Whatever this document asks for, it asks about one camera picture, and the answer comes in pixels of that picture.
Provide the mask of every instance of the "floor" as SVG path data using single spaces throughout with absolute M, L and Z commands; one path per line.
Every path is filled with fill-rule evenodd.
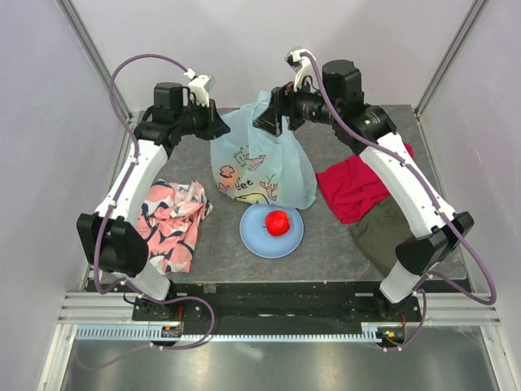
M 386 106 L 403 139 L 415 152 L 415 161 L 435 186 L 435 175 L 422 136 L 409 105 Z M 306 124 L 296 138 L 311 160 L 315 172 L 351 156 L 326 125 Z M 300 246 L 290 255 L 270 260 L 258 257 L 239 237 L 239 222 L 249 204 L 228 198 L 218 191 L 210 167 L 210 143 L 186 137 L 174 150 L 157 178 L 169 182 L 203 184 L 213 211 L 200 225 L 195 256 L 189 274 L 171 274 L 179 283 L 198 282 L 289 282 L 289 281 L 371 281 L 382 275 L 353 243 L 348 226 L 329 210 L 320 191 L 311 207 L 300 211 L 305 233 Z M 451 279 L 466 277 L 459 251 L 439 265 Z
M 75 342 L 78 357 L 86 365 L 100 365 L 142 344 Z M 305 341 L 209 342 L 180 352 L 145 349 L 99 371 L 84 371 L 75 365 L 69 389 L 499 390 L 478 327 L 424 328 L 401 353 L 384 354 L 371 348 Z M 65 379 L 70 375 L 69 367 Z

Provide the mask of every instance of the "plastic bag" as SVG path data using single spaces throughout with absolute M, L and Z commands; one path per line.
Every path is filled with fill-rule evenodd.
M 213 178 L 235 200 L 306 209 L 315 201 L 317 179 L 286 119 L 279 137 L 253 127 L 268 102 L 263 91 L 255 103 L 222 116 L 231 131 L 211 141 Z

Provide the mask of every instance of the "white clip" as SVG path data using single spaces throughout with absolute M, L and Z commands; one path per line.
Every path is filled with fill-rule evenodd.
M 188 70 L 184 72 L 183 75 L 192 80 L 195 77 L 195 71 L 192 68 L 188 68 Z
M 296 72 L 295 80 L 293 81 L 293 89 L 295 91 L 297 91 L 302 86 L 306 77 L 311 77 L 313 79 L 315 76 L 311 61 L 309 58 L 303 57 L 303 53 L 307 53 L 315 59 L 313 53 L 307 49 L 301 48 L 300 46 L 291 49 L 285 57 L 286 62 L 289 63 Z

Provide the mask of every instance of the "metal frame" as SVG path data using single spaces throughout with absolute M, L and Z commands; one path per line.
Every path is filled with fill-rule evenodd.
M 487 3 L 488 0 L 474 0 L 472 3 L 471 8 L 465 15 L 465 19 L 462 21 L 462 24 L 460 24 L 456 35 L 454 36 L 452 42 L 450 42 L 449 48 L 445 52 L 443 59 L 440 61 L 438 68 L 434 72 L 434 75 L 429 81 L 427 88 L 423 92 L 418 106 L 414 109 L 414 112 L 418 117 L 420 117 L 423 112 L 425 112 L 427 105 L 429 102 L 431 102 L 432 96 L 438 89 L 440 83 L 443 81 L 445 74 L 458 55 L 458 52 L 462 48 L 463 43 L 465 42 L 466 38 L 472 30 L 472 27 L 474 27 L 475 22 L 483 12 Z
M 73 6 L 72 0 L 57 0 L 59 7 L 63 11 L 73 31 L 83 45 L 86 54 L 89 56 L 94 68 L 99 74 L 106 87 L 109 86 L 111 74 L 109 73 L 103 58 L 99 54 L 96 45 L 93 43 L 87 28 L 83 24 L 77 9 Z M 420 129 L 422 123 L 421 115 L 430 103 L 433 94 L 443 81 L 451 64 L 462 48 L 466 37 L 471 32 L 472 27 L 481 15 L 488 0 L 474 0 L 471 8 L 462 21 L 454 39 L 440 61 L 432 79 L 425 89 L 418 106 L 414 109 Z M 132 115 L 125 100 L 116 88 L 116 101 L 121 111 L 134 121 L 138 121 L 138 116 Z M 428 141 L 424 137 L 424 142 L 428 148 Z M 111 185 L 116 179 L 125 159 L 129 147 L 129 138 L 125 134 L 114 174 L 112 175 Z M 439 188 L 443 191 L 443 183 L 436 175 Z M 85 281 L 89 276 L 89 270 L 85 273 Z M 42 373 L 38 390 L 60 389 L 63 377 L 66 372 L 68 361 L 72 352 L 72 343 L 75 339 L 78 325 L 86 324 L 105 324 L 105 325 L 127 325 L 128 327 L 143 325 L 132 321 L 133 307 L 121 300 L 121 293 L 110 293 L 102 297 L 98 293 L 68 293 L 65 297 L 63 308 L 55 329 L 53 341 L 47 355 L 46 364 Z M 503 337 L 502 326 L 497 312 L 493 307 L 483 307 L 461 294 L 448 293 L 429 293 L 427 294 L 427 321 L 425 327 L 460 327 L 460 326 L 480 326 L 483 334 L 488 356 L 490 357 L 497 382 L 502 391 L 521 390 L 519 379 L 516 378 L 517 371 L 511 367 L 513 361 L 509 360 L 509 354 L 505 349 L 505 339 Z M 157 325 L 158 323 L 145 323 L 147 325 Z M 363 323 L 363 326 L 396 326 L 392 323 Z
M 83 20 L 81 20 L 80 14 L 76 7 L 72 4 L 72 0 L 56 0 L 59 8 L 62 10 L 63 15 L 67 18 L 69 25 L 78 37 L 81 45 L 85 49 L 85 53 L 90 59 L 90 62 L 94 66 L 94 69 L 101 78 L 103 84 L 108 88 L 111 81 L 111 73 L 108 71 L 107 65 L 103 61 L 103 57 L 99 54 L 98 48 L 94 44 L 92 37 L 89 34 Z M 120 107 L 121 112 L 127 117 L 131 117 L 131 111 L 127 106 L 127 103 L 123 99 L 118 88 L 114 87 L 114 96 L 116 103 Z
M 137 294 L 126 293 L 133 300 Z M 125 330 L 143 329 L 143 326 L 170 325 L 177 326 L 177 322 L 134 322 L 132 320 L 133 307 L 123 300 L 123 293 L 108 293 L 100 296 L 98 293 L 78 292 L 68 293 L 63 302 L 59 315 L 58 325 L 52 341 L 46 366 L 38 386 L 39 391 L 46 389 L 60 389 L 64 382 L 64 376 L 68 360 L 72 353 L 72 343 L 75 340 L 77 329 L 85 328 L 85 325 L 120 326 Z M 370 331 L 372 327 L 400 326 L 398 323 L 362 323 L 365 330 Z M 504 339 L 502 327 L 493 306 L 484 306 L 476 303 L 460 293 L 428 293 L 427 294 L 427 320 L 424 327 L 465 327 L 479 326 L 483 334 L 488 356 L 497 383 L 501 391 L 515 391 L 521 389 L 519 382 L 514 377 L 515 371 L 511 367 L 503 346 Z M 112 337 L 112 340 L 128 340 L 133 338 L 129 334 L 122 333 L 122 337 Z M 197 336 L 189 336 L 187 340 L 194 340 Z M 258 336 L 263 341 L 282 341 L 284 339 L 268 336 Z M 322 341 L 336 340 L 338 342 L 357 342 L 343 336 L 295 336 L 290 340 L 309 340 L 320 343 Z M 234 340 L 256 340 L 251 336 L 220 336 L 216 341 Z

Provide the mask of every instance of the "purple cable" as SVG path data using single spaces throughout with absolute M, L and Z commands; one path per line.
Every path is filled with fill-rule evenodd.
M 352 129 L 350 129 L 344 121 L 342 121 L 342 118 L 340 118 L 339 113 L 335 110 L 335 106 L 329 99 L 329 96 L 326 93 L 326 87 L 324 86 L 324 82 L 322 81 L 320 70 L 318 69 L 317 61 L 315 61 L 314 57 L 311 54 L 303 53 L 303 57 L 306 57 L 311 61 L 311 65 L 313 66 L 313 71 L 315 73 L 315 77 L 317 78 L 318 87 L 320 89 L 320 92 L 322 93 L 322 97 L 324 98 L 324 102 L 326 103 L 327 108 L 329 108 L 331 115 L 335 119 L 335 121 L 344 129 L 348 134 L 356 139 L 357 141 L 369 146 L 373 147 L 374 149 L 381 151 L 383 153 L 388 154 L 389 156 L 393 157 L 394 159 L 398 160 L 401 164 L 403 164 L 409 171 L 416 177 L 416 179 L 420 182 L 423 189 L 431 199 L 432 204 L 436 209 L 440 209 L 440 202 L 436 199 L 436 196 L 431 191 L 431 188 L 429 187 L 427 181 L 423 178 L 423 176 L 417 171 L 412 165 L 407 165 L 405 162 L 405 159 L 398 155 L 397 153 L 382 147 L 378 145 L 377 143 L 372 143 L 369 140 L 366 140 L 359 134 L 355 133 Z M 463 247 L 466 248 L 466 250 L 469 252 L 469 254 L 475 259 L 476 263 L 478 264 L 479 268 L 481 269 L 481 272 L 483 273 L 485 279 L 487 280 L 488 288 L 490 289 L 490 298 L 487 300 L 481 299 L 480 297 L 477 297 L 473 295 L 472 293 L 468 292 L 464 288 L 460 287 L 458 284 L 456 284 L 454 281 L 449 279 L 449 277 L 446 277 L 445 275 L 442 275 L 441 273 L 438 273 L 436 271 L 429 271 L 430 274 L 435 275 L 437 277 L 440 277 L 443 279 L 446 283 L 450 284 L 453 288 L 457 289 L 459 292 L 463 293 L 465 296 L 469 297 L 470 299 L 479 302 L 480 304 L 485 305 L 493 305 L 496 303 L 497 299 L 497 291 L 496 286 L 492 280 L 492 276 L 487 270 L 487 267 L 479 257 L 479 254 L 472 248 L 472 246 L 466 241 L 466 239 L 462 236 L 462 234 L 459 233 L 458 229 L 452 224 L 450 221 L 450 218 L 447 217 L 445 213 L 440 213 L 441 218 L 447 224 L 449 229 L 454 233 L 454 235 L 458 238 L 458 240 L 463 244 Z
M 139 144 L 138 139 L 134 135 L 134 132 L 132 131 L 132 128 L 127 123 L 127 120 L 125 118 L 125 115 L 120 111 L 120 109 L 117 106 L 116 103 L 116 97 L 114 96 L 114 83 L 116 81 L 117 75 L 121 72 L 121 69 L 126 67 L 128 64 L 138 60 L 138 59 L 163 59 L 164 61 L 168 61 L 174 65 L 177 65 L 180 69 L 182 69 L 183 72 L 188 71 L 188 68 L 185 67 L 183 64 L 178 63 L 175 59 L 170 59 L 169 57 L 165 57 L 164 55 L 154 55 L 154 54 L 145 54 L 145 55 L 135 55 L 134 57 L 130 57 L 126 61 L 120 64 L 119 67 L 116 68 L 114 73 L 111 77 L 111 83 L 108 90 L 108 96 L 111 101 L 112 110 L 114 110 L 114 113 L 117 116 L 117 119 L 120 121 L 120 123 L 125 128 L 125 131 L 130 136 L 130 139 L 132 140 L 132 143 L 134 144 L 134 158 L 137 160 L 139 157 Z M 121 192 L 125 188 L 126 183 L 129 181 L 130 175 L 132 174 L 132 171 L 134 170 L 134 167 L 136 165 L 136 162 L 130 163 L 129 169 L 127 169 L 127 172 L 125 173 L 125 176 L 123 177 L 123 180 L 121 181 L 120 185 L 116 189 L 116 193 L 114 193 L 114 196 L 112 197 L 112 200 L 114 203 L 117 204 L 117 201 L 120 198 Z M 117 279 L 113 283 L 111 283 L 108 287 L 103 289 L 101 286 L 101 281 L 99 280 L 99 255 L 101 253 L 101 243 L 103 241 L 103 233 L 105 232 L 105 228 L 108 224 L 108 219 L 112 215 L 112 212 L 114 211 L 114 206 L 109 206 L 107 209 L 107 212 L 105 213 L 105 216 L 103 217 L 103 220 L 101 221 L 101 226 L 99 227 L 98 236 L 96 237 L 96 244 L 94 246 L 94 285 L 96 286 L 96 290 L 99 292 L 99 294 L 104 295 L 106 293 L 109 293 L 117 284 L 121 283 L 122 281 L 125 281 L 125 279 Z
M 112 74 L 111 82 L 110 82 L 110 86 L 109 86 L 109 91 L 108 91 L 109 98 L 110 98 L 110 101 L 111 101 L 112 110 L 114 110 L 114 113 L 116 114 L 118 120 L 124 126 L 125 131 L 130 136 L 130 139 L 132 140 L 132 143 L 134 144 L 134 158 L 136 160 L 139 157 L 139 144 L 138 144 L 138 140 L 136 139 L 136 136 L 134 135 L 134 132 L 132 131 L 132 128 L 127 123 L 125 115 L 120 111 L 120 109 L 118 108 L 118 106 L 116 104 L 116 98 L 114 96 L 114 85 L 115 85 L 116 77 L 119 74 L 119 72 L 121 71 L 121 69 L 123 69 L 125 66 L 127 66 L 128 64 L 130 64 L 130 63 L 132 63 L 132 62 L 134 62 L 134 61 L 136 61 L 138 59 L 147 59 L 147 58 L 163 59 L 163 60 L 168 61 L 168 62 L 170 62 L 170 63 L 172 63 L 174 65 L 177 65 L 184 72 L 188 71 L 187 67 L 185 67 L 184 65 L 178 63 L 175 59 L 170 59 L 169 57 L 165 57 L 163 55 L 145 54 L 145 55 L 135 55 L 134 57 L 131 57 L 131 58 L 127 59 L 126 61 L 121 63 L 120 66 L 118 66 L 116 68 L 116 70 L 114 71 L 114 73 Z M 114 203 L 117 204 L 117 201 L 120 198 L 121 192 L 125 188 L 126 183 L 129 181 L 130 175 L 132 174 L 132 171 L 134 170 L 134 166 L 135 165 L 136 165 L 136 162 L 132 162 L 130 164 L 129 168 L 127 169 L 127 172 L 125 173 L 125 176 L 123 177 L 123 180 L 121 181 L 120 185 L 117 187 L 116 192 L 114 193 L 114 196 L 112 197 L 112 200 L 114 201 Z M 94 285 L 96 286 L 97 291 L 100 294 L 102 294 L 102 295 L 104 295 L 106 293 L 109 293 L 116 285 L 118 285 L 119 283 L 125 281 L 125 279 L 123 279 L 123 278 L 122 279 L 117 279 L 116 281 L 111 283 L 107 288 L 103 289 L 103 287 L 101 285 L 101 281 L 99 279 L 99 256 L 100 256 L 100 253 L 101 253 L 101 243 L 103 241 L 103 232 L 105 231 L 105 228 L 107 227 L 108 220 L 109 220 L 110 216 L 112 215 L 112 212 L 114 211 L 114 208 L 115 208 L 114 205 L 111 205 L 111 206 L 109 206 L 107 208 L 107 212 L 106 212 L 105 216 L 103 217 L 103 220 L 102 220 L 101 225 L 99 227 L 99 232 L 98 232 L 98 236 L 96 237 L 96 244 L 95 244 L 95 247 L 94 247 Z M 211 315 L 211 318 L 212 318 L 211 319 L 211 323 L 210 323 L 210 327 L 208 328 L 208 331 L 206 332 L 206 334 L 204 334 L 204 336 L 201 339 L 197 340 L 196 342 L 192 342 L 191 344 L 188 344 L 188 345 L 163 346 L 163 349 L 184 350 L 184 349 L 195 348 L 197 346 L 201 346 L 207 340 L 207 338 L 210 336 L 210 334 L 212 333 L 213 328 L 215 326 L 215 313 L 213 312 L 213 308 L 210 306 L 210 304 L 207 301 L 205 301 L 204 299 L 202 299 L 200 297 L 187 296 L 187 297 L 179 297 L 177 299 L 172 299 L 172 300 L 167 300 L 167 301 L 157 300 L 154 297 L 150 297 L 150 296 L 148 296 L 146 294 L 143 294 L 143 292 L 141 292 L 139 289 L 137 289 L 135 286 L 133 286 L 130 282 L 127 282 L 127 285 L 129 286 L 129 288 L 131 288 L 137 294 L 143 295 L 147 300 L 152 301 L 152 302 L 154 302 L 156 304 L 169 305 L 169 304 L 179 303 L 179 302 L 182 302 L 182 301 L 198 301 L 201 304 L 205 305 L 208 308 L 208 310 L 210 311 L 210 315 Z M 114 362 L 119 361 L 122 358 L 125 358 L 125 357 L 127 357 L 127 356 L 129 356 L 131 354 L 134 354 L 134 353 L 136 353 L 136 352 L 138 352 L 140 350 L 148 348 L 149 346 L 150 345 L 138 346 L 137 348 L 131 349 L 128 352 L 126 352 L 125 354 L 122 354 L 121 356 L 118 356 L 118 357 L 112 359 L 111 361 L 106 362 L 106 363 L 104 363 L 102 365 L 99 365 L 99 366 L 96 366 L 96 367 L 87 366 L 83 362 L 81 362 L 80 359 L 77 356 L 77 349 L 75 349 L 74 356 L 75 356 L 75 360 L 76 360 L 77 364 L 81 368 L 85 369 L 86 371 L 94 371 L 94 370 L 103 369 L 105 367 L 108 367 L 109 365 L 112 365 Z

